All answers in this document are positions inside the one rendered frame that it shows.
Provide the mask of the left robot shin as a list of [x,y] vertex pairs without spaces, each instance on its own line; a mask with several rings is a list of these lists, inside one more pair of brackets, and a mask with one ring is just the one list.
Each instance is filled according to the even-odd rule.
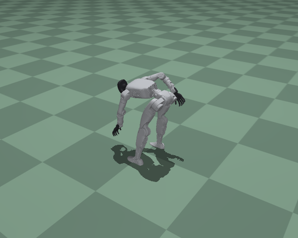
[[[136,139],[136,154],[135,159],[138,159],[141,157],[142,150],[144,149],[148,137],[146,136],[146,130],[144,128],[139,129]],[[145,137],[146,136],[146,137]]]

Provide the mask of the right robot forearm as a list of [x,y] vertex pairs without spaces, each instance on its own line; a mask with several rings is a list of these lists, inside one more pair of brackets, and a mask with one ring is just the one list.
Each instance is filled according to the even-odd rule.
[[168,88],[170,89],[170,91],[172,93],[175,93],[175,89],[174,89],[174,84],[170,81],[169,77],[166,76],[166,78],[163,80],[163,82],[168,86]]

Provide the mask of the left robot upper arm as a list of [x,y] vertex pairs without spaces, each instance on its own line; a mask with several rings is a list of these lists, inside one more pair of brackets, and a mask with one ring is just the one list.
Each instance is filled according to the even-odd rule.
[[122,116],[125,115],[126,111],[124,110],[124,108],[126,106],[127,100],[129,100],[131,97],[130,95],[131,94],[129,90],[127,89],[121,93],[121,99],[120,99],[119,108],[117,111],[119,115],[122,115]]

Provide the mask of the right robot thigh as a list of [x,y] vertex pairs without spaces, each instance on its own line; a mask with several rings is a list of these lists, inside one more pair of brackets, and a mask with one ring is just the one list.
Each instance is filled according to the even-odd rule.
[[165,113],[168,111],[169,107],[171,104],[173,104],[176,100],[177,100],[177,97],[172,93],[172,92],[169,92],[170,94],[172,94],[173,96],[173,101],[167,105],[167,106],[163,106],[163,108],[157,112],[157,116],[158,116],[158,120],[157,120],[157,123],[160,125],[160,126],[164,126],[167,124],[167,119],[165,118]]

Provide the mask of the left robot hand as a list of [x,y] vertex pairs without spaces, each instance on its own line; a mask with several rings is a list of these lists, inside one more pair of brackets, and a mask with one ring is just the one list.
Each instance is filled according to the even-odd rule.
[[[114,128],[113,132],[112,132],[113,136],[114,136],[115,134],[117,135],[117,133],[119,134],[118,129],[121,130],[121,128],[119,128],[119,125],[117,124],[116,127]],[[115,135],[115,136],[116,136],[116,135]]]

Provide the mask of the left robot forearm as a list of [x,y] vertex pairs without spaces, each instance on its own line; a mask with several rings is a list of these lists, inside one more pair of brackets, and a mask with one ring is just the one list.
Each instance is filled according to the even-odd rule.
[[123,126],[123,117],[124,116],[122,116],[122,115],[119,115],[118,113],[117,113],[117,124],[119,125],[119,128],[121,128],[122,126]]

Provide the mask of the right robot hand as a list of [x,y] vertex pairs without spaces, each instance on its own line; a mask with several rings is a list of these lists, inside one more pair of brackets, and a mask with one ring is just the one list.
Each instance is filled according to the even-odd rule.
[[[180,104],[182,105],[182,104],[184,104],[184,102],[185,102],[185,99],[182,97],[182,95],[180,94],[180,93],[178,93],[178,91],[177,91],[177,89],[174,87],[174,89],[175,89],[175,93],[174,93],[174,95],[177,97],[177,101],[178,101],[178,103],[179,103],[179,107],[180,107]],[[176,101],[175,101],[175,104],[176,104]]]

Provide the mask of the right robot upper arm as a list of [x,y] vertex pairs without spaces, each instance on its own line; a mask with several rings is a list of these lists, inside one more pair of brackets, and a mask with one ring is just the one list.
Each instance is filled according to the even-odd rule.
[[141,79],[147,79],[147,80],[156,81],[158,78],[160,80],[164,80],[166,78],[166,76],[165,76],[165,74],[163,72],[159,72],[159,73],[153,74],[151,76],[142,77]]

